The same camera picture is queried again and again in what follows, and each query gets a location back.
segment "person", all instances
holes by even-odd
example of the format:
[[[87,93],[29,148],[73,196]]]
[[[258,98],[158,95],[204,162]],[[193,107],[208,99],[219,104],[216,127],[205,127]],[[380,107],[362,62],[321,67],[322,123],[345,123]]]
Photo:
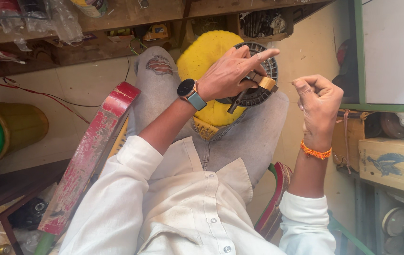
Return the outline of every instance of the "person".
[[[278,55],[229,49],[194,82],[208,102],[257,86],[241,80]],[[300,150],[280,210],[279,247],[266,241],[246,213],[252,189],[271,162],[289,100],[277,92],[247,108],[210,140],[194,129],[196,104],[177,96],[181,83],[171,56],[151,47],[134,64],[136,87],[125,144],[109,158],[69,225],[60,254],[334,254],[324,196],[327,159]],[[343,91],[320,75],[292,83],[304,112],[304,144],[331,148]]]

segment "light gray jeans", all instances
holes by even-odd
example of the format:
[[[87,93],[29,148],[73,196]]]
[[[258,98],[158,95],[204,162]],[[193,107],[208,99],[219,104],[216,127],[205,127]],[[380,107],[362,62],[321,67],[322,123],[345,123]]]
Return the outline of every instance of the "light gray jeans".
[[[168,68],[154,68],[156,63],[166,64]],[[127,137],[137,135],[175,101],[176,89],[181,83],[172,57],[161,47],[150,47],[140,54],[134,71],[136,88],[142,93],[129,113]],[[240,157],[254,188],[271,163],[288,107],[289,99],[278,91],[264,103],[246,109],[209,141],[199,136],[193,118],[184,125],[175,141],[192,136],[206,171],[216,172]]]

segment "tiled floor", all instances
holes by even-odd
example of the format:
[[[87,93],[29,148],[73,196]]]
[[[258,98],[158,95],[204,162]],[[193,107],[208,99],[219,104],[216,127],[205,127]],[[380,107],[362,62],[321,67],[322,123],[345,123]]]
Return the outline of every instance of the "tiled floor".
[[[293,169],[303,136],[303,114],[296,104],[298,95],[288,82],[316,73],[333,79],[339,72],[335,48],[339,47],[348,35],[347,1],[338,0],[296,24],[295,33],[290,38],[272,43],[273,47],[281,49],[281,54],[276,58],[281,82],[278,86],[290,99],[289,112],[273,162],[282,162]],[[172,56],[174,55],[178,55],[178,52],[173,52]],[[126,81],[135,84],[135,57],[128,58],[131,69]],[[54,94],[78,104],[99,105],[108,93],[125,79],[127,67],[128,59],[119,58],[15,75],[11,78],[23,88]],[[2,160],[0,173],[70,158],[88,126],[76,115],[42,95],[0,87],[0,102],[35,105],[46,114],[50,123],[49,133],[42,141]],[[66,105],[89,121],[97,109]],[[354,233],[353,190],[353,183],[338,174],[330,160],[325,181],[329,208],[334,212],[334,216]],[[247,206],[252,222],[257,221],[273,191],[274,177],[267,172],[255,188],[252,202]],[[278,235],[273,242],[278,242]]]

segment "teal watch strap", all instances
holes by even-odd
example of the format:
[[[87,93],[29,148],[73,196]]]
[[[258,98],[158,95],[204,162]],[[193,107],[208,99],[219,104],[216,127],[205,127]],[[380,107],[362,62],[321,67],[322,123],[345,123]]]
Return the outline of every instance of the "teal watch strap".
[[[197,111],[200,111],[206,106],[205,101],[203,101],[197,92],[194,92],[190,97],[188,97],[188,101],[194,106],[194,108],[197,109]]]

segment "smartwatch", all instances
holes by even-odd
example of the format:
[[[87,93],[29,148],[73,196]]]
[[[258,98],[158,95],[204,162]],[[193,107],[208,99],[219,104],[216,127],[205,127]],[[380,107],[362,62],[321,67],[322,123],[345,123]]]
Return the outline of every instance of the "smartwatch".
[[[197,80],[186,79],[180,83],[176,89],[176,93],[179,97],[190,102],[197,111],[200,111],[206,106],[205,101],[197,94]]]

